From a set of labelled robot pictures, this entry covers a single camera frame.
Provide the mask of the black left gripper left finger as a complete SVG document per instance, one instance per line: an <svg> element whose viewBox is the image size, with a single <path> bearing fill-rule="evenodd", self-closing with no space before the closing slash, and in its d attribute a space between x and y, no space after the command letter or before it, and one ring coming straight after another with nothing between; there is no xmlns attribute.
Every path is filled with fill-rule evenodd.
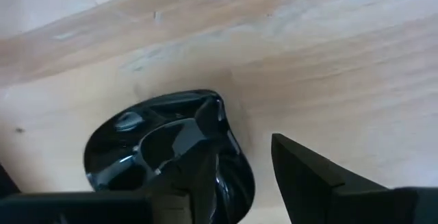
<svg viewBox="0 0 438 224"><path fill-rule="evenodd" d="M208 224L216 210L217 97L157 97L86 143L90 192L0 197L0 224Z"/></svg>

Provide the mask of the large dark bowl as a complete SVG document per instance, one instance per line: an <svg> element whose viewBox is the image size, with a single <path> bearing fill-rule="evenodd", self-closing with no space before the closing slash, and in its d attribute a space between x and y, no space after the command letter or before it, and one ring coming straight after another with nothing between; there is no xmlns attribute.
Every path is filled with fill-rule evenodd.
<svg viewBox="0 0 438 224"><path fill-rule="evenodd" d="M93 189L181 193L196 224L238 224L255 198L255 179L222 97L187 90L137 103L89 138L83 165Z"/></svg>

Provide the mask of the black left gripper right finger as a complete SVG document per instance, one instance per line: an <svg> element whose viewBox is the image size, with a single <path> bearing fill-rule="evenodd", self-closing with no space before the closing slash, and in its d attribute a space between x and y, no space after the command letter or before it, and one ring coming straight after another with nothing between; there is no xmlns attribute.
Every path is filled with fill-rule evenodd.
<svg viewBox="0 0 438 224"><path fill-rule="evenodd" d="M271 155L292 224L438 224L438 187L386 188L282 134Z"/></svg>

